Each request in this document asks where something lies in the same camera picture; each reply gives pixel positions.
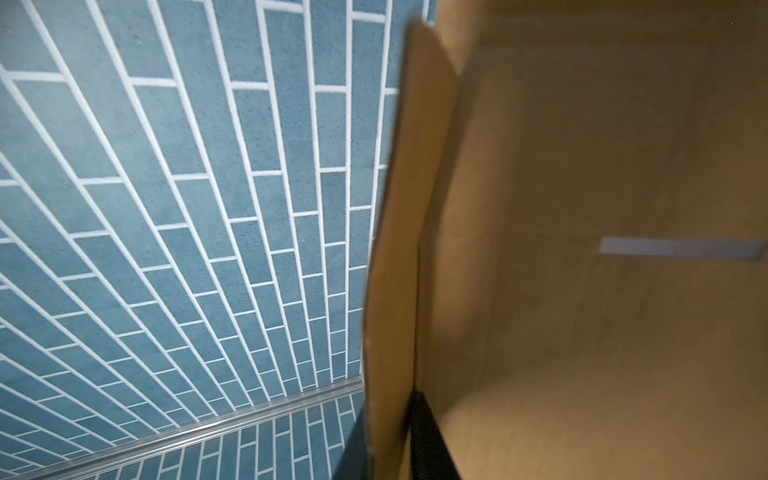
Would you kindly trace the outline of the brown cardboard paper box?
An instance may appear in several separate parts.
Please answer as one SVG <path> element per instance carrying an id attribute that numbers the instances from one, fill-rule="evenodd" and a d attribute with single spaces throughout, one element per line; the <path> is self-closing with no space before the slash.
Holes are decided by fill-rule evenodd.
<path id="1" fill-rule="evenodd" d="M 767 5 L 406 24 L 363 314 L 368 475 L 767 475 Z"/>

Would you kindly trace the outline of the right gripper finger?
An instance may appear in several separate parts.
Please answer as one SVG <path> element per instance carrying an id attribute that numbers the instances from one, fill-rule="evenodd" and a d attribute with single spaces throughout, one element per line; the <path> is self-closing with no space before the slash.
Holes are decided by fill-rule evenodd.
<path id="1" fill-rule="evenodd" d="M 409 473 L 412 479 L 460 479 L 439 426 L 425 395 L 411 392 L 406 426 L 411 434 Z M 371 479 L 365 440 L 365 415 L 361 409 L 347 440 L 347 446 L 332 473 L 332 479 Z"/>

